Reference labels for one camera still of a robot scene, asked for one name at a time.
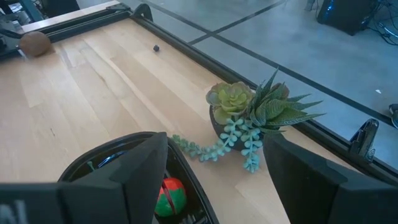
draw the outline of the gray floor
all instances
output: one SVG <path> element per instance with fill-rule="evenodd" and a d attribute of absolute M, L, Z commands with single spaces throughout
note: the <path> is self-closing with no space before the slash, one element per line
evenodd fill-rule
<path fill-rule="evenodd" d="M 81 7 L 87 7 L 101 1 L 79 0 L 79 3 Z M 140 3 L 139 0 L 121 1 L 131 7 Z M 174 17 L 180 17 L 178 20 L 152 8 L 155 23 L 190 42 L 205 35 L 206 30 L 220 29 L 277 0 L 141 1 L 150 1 L 161 11 L 165 9 L 169 14 L 177 15 Z M 387 114 L 387 106 L 398 103 L 398 88 L 395 88 L 398 85 L 398 63 L 395 63 L 397 48 L 387 45 L 371 30 L 350 36 L 319 24 L 315 20 L 315 10 L 303 10 L 306 2 L 288 0 L 218 35 L 349 99 Z M 189 25 L 192 23 L 202 31 Z M 194 47 L 256 83 L 269 78 L 274 71 L 270 65 L 213 37 L 197 42 Z M 310 112 L 327 113 L 317 121 L 346 139 L 371 118 L 283 72 L 279 73 L 277 80 L 286 82 L 292 95 L 312 93 L 307 100 L 323 100 L 320 106 L 312 108 Z M 380 122 L 374 142 L 376 156 L 396 169 L 397 139 L 398 130 Z"/>

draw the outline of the black container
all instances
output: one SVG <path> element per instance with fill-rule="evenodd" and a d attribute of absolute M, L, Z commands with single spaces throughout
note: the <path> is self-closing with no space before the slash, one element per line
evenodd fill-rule
<path fill-rule="evenodd" d="M 153 132 L 135 133 L 102 144 L 73 161 L 58 181 L 73 182 L 84 177 L 91 172 L 91 168 L 87 162 L 91 161 L 93 167 L 97 168 L 98 164 L 109 156 L 129 149 L 134 150 L 134 147 L 149 139 L 154 134 Z M 156 216 L 159 223 L 219 223 L 198 179 L 195 177 L 178 146 L 170 138 L 165 171 L 166 177 L 175 177 L 182 182 L 187 194 L 187 205 L 178 215 L 171 217 Z"/>
<path fill-rule="evenodd" d="M 225 133 L 224 132 L 224 127 L 226 125 L 218 124 L 216 122 L 216 120 L 214 119 L 213 107 L 212 106 L 210 106 L 209 113 L 210 113 L 211 125 L 213 125 L 213 129 L 215 130 L 217 136 L 220 137 L 221 133 Z M 262 133 L 260 133 L 260 139 L 263 139 L 263 137 L 264 136 L 262 135 Z M 234 149 L 234 150 L 237 150 L 237 151 L 242 151 L 243 149 L 245 149 L 244 142 L 242 142 L 241 139 L 238 138 L 238 140 L 235 142 L 235 145 L 233 147 L 231 147 L 231 149 Z"/>

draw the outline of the green rosette succulent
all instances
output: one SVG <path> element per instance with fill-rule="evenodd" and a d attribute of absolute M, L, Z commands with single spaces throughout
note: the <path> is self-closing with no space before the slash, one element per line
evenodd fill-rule
<path fill-rule="evenodd" d="M 234 84 L 219 83 L 206 95 L 213 106 L 213 114 L 218 124 L 227 124 L 227 119 L 241 115 L 253 98 L 254 93 L 243 82 Z"/>

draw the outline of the black plastic bin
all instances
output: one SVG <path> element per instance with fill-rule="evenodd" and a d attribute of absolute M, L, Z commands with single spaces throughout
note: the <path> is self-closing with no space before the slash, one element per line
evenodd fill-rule
<path fill-rule="evenodd" d="M 134 147 L 149 139 L 154 134 L 153 132 L 135 133 L 102 144 L 73 161 L 58 181 L 73 182 L 92 172 L 91 167 L 98 169 L 98 165 L 105 166 L 106 164 L 104 165 L 103 162 L 105 159 L 112 155 L 114 155 L 112 159 L 115 159 L 120 156 L 115 156 L 118 153 L 121 154 L 123 151 L 130 149 L 134 150 Z M 205 192 L 178 146 L 170 138 L 168 144 L 169 151 L 165 177 L 175 177 L 182 182 L 187 193 L 187 205 L 178 215 L 166 218 L 156 216 L 157 221 L 159 223 L 218 223 Z"/>

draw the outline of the aloe plant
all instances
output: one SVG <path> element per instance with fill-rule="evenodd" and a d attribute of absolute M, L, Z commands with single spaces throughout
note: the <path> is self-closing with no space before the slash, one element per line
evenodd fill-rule
<path fill-rule="evenodd" d="M 282 132 L 279 131 L 281 126 L 301 123 L 323 115 L 307 114 L 302 111 L 322 101 L 299 103 L 309 94 L 289 98 L 289 89 L 285 86 L 285 83 L 277 83 L 272 86 L 277 72 L 278 69 L 265 85 L 262 82 L 257 87 L 256 94 L 246 109 L 247 117 L 264 134 L 280 133 Z"/>

